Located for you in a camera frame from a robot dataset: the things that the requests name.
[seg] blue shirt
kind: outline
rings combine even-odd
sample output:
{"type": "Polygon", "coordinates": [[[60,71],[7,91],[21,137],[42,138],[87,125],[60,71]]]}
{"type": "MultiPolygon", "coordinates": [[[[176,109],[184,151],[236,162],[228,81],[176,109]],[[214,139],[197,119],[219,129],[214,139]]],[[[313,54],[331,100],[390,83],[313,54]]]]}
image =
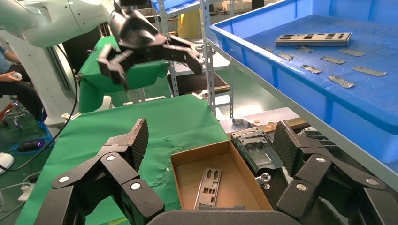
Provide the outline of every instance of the blue shirt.
{"type": "Polygon", "coordinates": [[[0,46],[0,74],[7,72],[10,69],[10,64],[4,58],[4,53],[7,49],[0,46]]]}

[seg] brown cardboard box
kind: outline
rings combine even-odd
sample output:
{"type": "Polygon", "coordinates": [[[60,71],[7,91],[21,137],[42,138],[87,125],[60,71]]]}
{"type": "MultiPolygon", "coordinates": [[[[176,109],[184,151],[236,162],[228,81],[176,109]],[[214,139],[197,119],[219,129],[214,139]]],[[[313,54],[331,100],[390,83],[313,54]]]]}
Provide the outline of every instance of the brown cardboard box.
{"type": "Polygon", "coordinates": [[[244,205],[246,210],[272,210],[255,177],[230,141],[173,154],[171,164],[183,210],[193,210],[206,167],[221,169],[216,207],[244,205]]]}

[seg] yellow object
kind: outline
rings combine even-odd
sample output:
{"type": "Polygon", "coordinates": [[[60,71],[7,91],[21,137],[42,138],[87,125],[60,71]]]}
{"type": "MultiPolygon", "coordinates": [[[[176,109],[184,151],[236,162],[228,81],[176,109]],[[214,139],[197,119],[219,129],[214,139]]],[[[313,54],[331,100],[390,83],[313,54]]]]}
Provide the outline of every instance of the yellow object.
{"type": "Polygon", "coordinates": [[[185,39],[200,38],[199,9],[178,16],[178,36],[185,39]]]}
{"type": "Polygon", "coordinates": [[[125,218],[118,219],[118,220],[115,220],[115,221],[111,221],[111,222],[109,222],[109,225],[118,225],[118,224],[123,223],[124,221],[127,221],[127,218],[126,218],[126,217],[125,217],[125,218]]]}

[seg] green table cover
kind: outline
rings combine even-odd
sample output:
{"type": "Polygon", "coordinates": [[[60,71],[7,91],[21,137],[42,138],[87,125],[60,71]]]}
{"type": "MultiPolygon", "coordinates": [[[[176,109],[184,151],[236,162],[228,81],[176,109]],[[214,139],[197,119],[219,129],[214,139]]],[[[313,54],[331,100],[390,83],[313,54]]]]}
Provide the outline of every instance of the green table cover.
{"type": "MultiPolygon", "coordinates": [[[[192,95],[89,112],[72,120],[58,139],[16,224],[33,224],[53,179],[92,158],[108,138],[129,132],[139,118],[146,118],[149,128],[139,174],[163,199],[166,210],[181,209],[171,154],[228,139],[207,102],[192,95]]],[[[115,225],[119,222],[108,221],[123,217],[115,202],[107,198],[87,216],[86,224],[115,225]]]]}
{"type": "MultiPolygon", "coordinates": [[[[115,92],[123,90],[120,85],[113,84],[110,78],[101,74],[97,58],[106,44],[117,46],[113,36],[101,38],[95,45],[95,51],[90,54],[79,71],[82,76],[79,100],[81,113],[98,109],[102,104],[104,95],[110,95],[117,102],[119,96],[115,92]]],[[[126,73],[129,89],[153,85],[158,77],[165,77],[167,71],[168,66],[165,60],[137,64],[126,73]]]]}

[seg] person's leg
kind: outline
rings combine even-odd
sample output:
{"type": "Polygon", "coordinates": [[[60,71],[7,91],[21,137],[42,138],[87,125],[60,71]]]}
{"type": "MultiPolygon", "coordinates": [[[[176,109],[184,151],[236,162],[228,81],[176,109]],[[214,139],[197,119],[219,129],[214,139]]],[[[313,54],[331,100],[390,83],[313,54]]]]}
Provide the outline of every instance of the person's leg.
{"type": "Polygon", "coordinates": [[[11,71],[18,72],[22,75],[22,82],[24,82],[25,84],[21,84],[20,88],[24,89],[23,92],[28,92],[29,95],[25,94],[23,94],[23,96],[21,96],[20,94],[7,94],[7,95],[17,95],[18,100],[35,117],[35,119],[37,121],[44,122],[44,120],[47,118],[47,113],[43,108],[43,104],[41,103],[41,100],[38,97],[36,90],[34,90],[34,87],[31,84],[31,79],[29,78],[25,68],[22,65],[13,64],[10,66],[10,69],[7,72],[11,71]]]}
{"type": "Polygon", "coordinates": [[[18,101],[35,117],[37,121],[42,121],[42,108],[40,98],[31,83],[19,82],[0,82],[0,94],[17,95],[18,101]]]}

